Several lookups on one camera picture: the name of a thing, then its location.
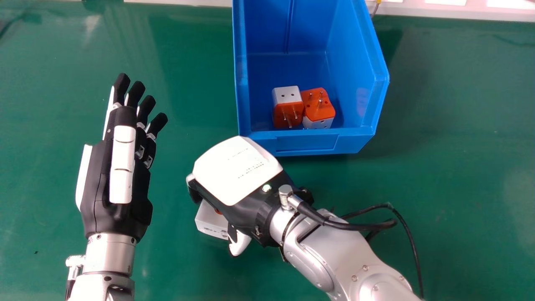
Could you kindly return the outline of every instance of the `green table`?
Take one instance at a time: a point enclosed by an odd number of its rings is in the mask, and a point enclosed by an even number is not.
[[[392,202],[415,236],[428,300],[532,299],[535,26],[375,24],[392,78],[377,136],[358,155],[283,166],[338,214]],[[278,250],[252,244],[230,258],[195,228],[185,176],[237,133],[230,9],[3,1],[0,28],[0,300],[63,298],[64,260],[86,243],[74,204],[82,145],[100,139],[119,72],[170,118],[136,300],[327,300]],[[416,288],[401,227],[371,245]]]

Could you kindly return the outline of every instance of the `robotic hand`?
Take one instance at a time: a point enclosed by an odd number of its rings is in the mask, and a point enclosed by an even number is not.
[[[283,259],[331,300],[419,300],[359,232],[376,233],[394,221],[349,224],[325,209],[314,210],[310,192],[296,188],[279,162],[249,138],[230,138],[209,149],[186,182],[195,203],[211,205],[215,218],[222,214],[228,222],[231,255],[254,239],[279,247]]]
[[[133,300],[132,266],[136,244],[152,218],[148,199],[156,137],[167,123],[159,113],[149,124],[156,101],[138,106],[145,86],[120,74],[111,87],[102,141],[85,145],[76,188],[76,205],[88,239],[85,255],[67,258],[65,300]]]

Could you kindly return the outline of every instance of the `screw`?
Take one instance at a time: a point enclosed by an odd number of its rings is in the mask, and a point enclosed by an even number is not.
[[[262,186],[262,191],[263,192],[269,192],[271,190],[271,185],[270,184],[264,184],[264,186]]]
[[[290,185],[285,184],[281,187],[279,187],[279,199],[281,207],[284,210],[290,210],[292,209],[290,205],[288,204],[288,197],[293,194],[293,189]]]

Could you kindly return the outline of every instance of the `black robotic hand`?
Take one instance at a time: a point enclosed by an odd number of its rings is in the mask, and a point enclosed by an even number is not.
[[[110,232],[141,240],[152,218],[148,199],[149,169],[156,155],[156,137],[167,123],[159,113],[149,124],[156,101],[139,104],[145,86],[121,73],[111,87],[102,140],[83,149],[76,203],[85,236]]]

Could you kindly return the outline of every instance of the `blue bin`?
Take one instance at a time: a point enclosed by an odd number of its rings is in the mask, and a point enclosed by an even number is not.
[[[238,129],[275,156],[357,153],[373,137],[389,83],[364,0],[234,0]],[[275,87],[326,89],[330,129],[275,129]]]

